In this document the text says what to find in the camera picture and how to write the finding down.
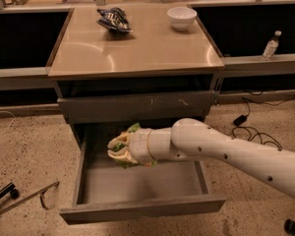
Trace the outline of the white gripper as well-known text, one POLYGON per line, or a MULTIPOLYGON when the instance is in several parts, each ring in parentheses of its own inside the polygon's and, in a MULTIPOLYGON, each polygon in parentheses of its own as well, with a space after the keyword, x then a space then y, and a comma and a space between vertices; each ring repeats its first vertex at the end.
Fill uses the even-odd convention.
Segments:
POLYGON ((148 137, 150 132, 151 129, 139 129, 131 135, 127 132, 122 132, 118 137, 108 143, 108 155, 118 161, 133 164, 152 162, 152 157, 148 150, 148 137))

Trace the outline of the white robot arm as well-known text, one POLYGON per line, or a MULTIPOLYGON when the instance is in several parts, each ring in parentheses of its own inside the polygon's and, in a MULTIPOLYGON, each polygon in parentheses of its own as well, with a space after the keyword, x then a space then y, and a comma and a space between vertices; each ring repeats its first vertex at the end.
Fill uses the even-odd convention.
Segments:
POLYGON ((135 124, 108 143, 107 154, 123 166, 210 157, 295 199, 294 151, 232 138, 191 118, 162 129, 135 124))

